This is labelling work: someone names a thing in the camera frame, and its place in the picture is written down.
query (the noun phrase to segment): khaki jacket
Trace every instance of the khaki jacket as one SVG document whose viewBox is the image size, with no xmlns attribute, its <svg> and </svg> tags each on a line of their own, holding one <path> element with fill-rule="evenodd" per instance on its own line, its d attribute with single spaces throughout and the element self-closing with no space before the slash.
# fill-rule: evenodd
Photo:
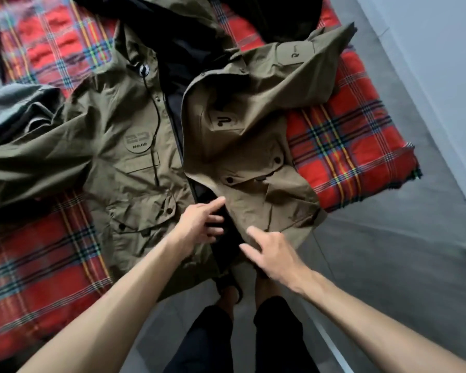
<svg viewBox="0 0 466 373">
<path fill-rule="evenodd" d="M 232 47 L 204 0 L 148 1 L 197 18 L 217 30 L 225 49 Z M 302 42 L 235 52 L 224 68 L 195 78 L 182 103 L 182 163 L 156 55 L 120 25 L 112 61 L 75 89 L 52 124 L 0 146 L 0 207 L 83 181 L 105 262 L 124 273 L 195 202 L 189 177 L 226 197 L 246 241 L 252 242 L 246 228 L 255 225 L 282 231 L 298 246 L 325 212 L 293 166 L 286 119 L 277 111 L 328 100 L 353 34 L 347 25 L 315 31 Z M 132 68 L 142 57 L 145 78 Z M 219 95 L 226 101 L 216 109 Z M 197 246 L 163 295 L 218 274 L 210 246 Z"/>
</svg>

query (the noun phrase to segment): red plaid blanket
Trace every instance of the red plaid blanket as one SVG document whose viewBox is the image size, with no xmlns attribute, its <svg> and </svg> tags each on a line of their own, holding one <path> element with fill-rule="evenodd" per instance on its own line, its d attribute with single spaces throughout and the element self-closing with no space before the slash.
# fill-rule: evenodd
<svg viewBox="0 0 466 373">
<path fill-rule="evenodd" d="M 213 7 L 241 49 L 262 44 L 248 22 L 218 2 Z M 319 24 L 339 24 L 328 0 Z M 7 80 L 49 83 L 68 96 L 110 61 L 114 27 L 71 0 L 0 0 Z M 413 145 L 398 133 L 352 47 L 341 56 L 337 84 L 327 104 L 287 113 L 297 169 L 328 211 L 420 176 Z M 48 201 L 48 216 L 0 235 L 0 360 L 61 330 L 112 284 L 81 192 Z"/>
</svg>

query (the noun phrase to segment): gray tile floor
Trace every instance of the gray tile floor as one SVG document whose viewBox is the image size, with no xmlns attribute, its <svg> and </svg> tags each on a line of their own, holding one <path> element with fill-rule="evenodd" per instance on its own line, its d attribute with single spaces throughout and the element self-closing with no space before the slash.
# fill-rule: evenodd
<svg viewBox="0 0 466 373">
<path fill-rule="evenodd" d="M 301 255 L 344 290 L 466 359 L 466 200 L 357 1 L 331 1 L 342 23 L 356 22 L 353 44 L 399 131 L 416 145 L 424 177 L 332 213 Z M 235 309 L 235 371 L 253 372 L 254 272 L 240 266 L 237 275 L 245 299 Z M 213 283 L 205 282 L 162 303 L 122 371 L 161 372 L 193 320 L 216 298 Z M 327 319 L 308 315 L 290 296 L 289 303 L 323 373 L 338 369 L 313 316 L 355 372 L 377 371 Z"/>
</svg>

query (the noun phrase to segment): white wall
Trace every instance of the white wall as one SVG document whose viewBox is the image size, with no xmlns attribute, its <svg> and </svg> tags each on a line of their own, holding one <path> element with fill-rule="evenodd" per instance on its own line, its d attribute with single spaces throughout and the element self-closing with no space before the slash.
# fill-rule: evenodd
<svg viewBox="0 0 466 373">
<path fill-rule="evenodd" d="M 466 0 L 358 1 L 466 196 Z"/>
</svg>

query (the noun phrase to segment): black cord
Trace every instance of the black cord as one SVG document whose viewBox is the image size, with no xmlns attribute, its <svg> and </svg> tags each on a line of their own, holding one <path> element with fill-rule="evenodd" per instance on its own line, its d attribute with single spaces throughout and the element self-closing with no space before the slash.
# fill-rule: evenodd
<svg viewBox="0 0 466 373">
<path fill-rule="evenodd" d="M 155 103 L 155 100 L 154 100 L 154 97 L 152 97 L 151 93 L 150 93 L 150 89 L 147 85 L 147 80 L 145 80 L 145 77 L 147 76 L 146 74 L 143 74 L 140 72 L 140 75 L 142 76 L 143 78 L 143 84 L 145 85 L 145 89 L 147 89 L 147 93 L 149 93 L 150 95 L 150 99 L 152 100 L 152 102 L 154 103 L 154 106 L 155 106 L 155 110 L 157 111 L 157 127 L 155 128 L 155 132 L 154 132 L 154 135 L 152 136 L 152 142 L 150 144 L 150 155 L 152 156 L 152 166 L 154 168 L 154 176 L 155 176 L 155 185 L 157 187 L 160 186 L 159 184 L 159 178 L 157 176 L 157 167 L 155 166 L 155 158 L 154 158 L 154 150 L 155 150 L 155 141 L 157 139 L 157 132 L 159 131 L 159 127 L 161 126 L 161 116 L 159 114 L 159 109 L 157 108 L 157 104 Z"/>
</svg>

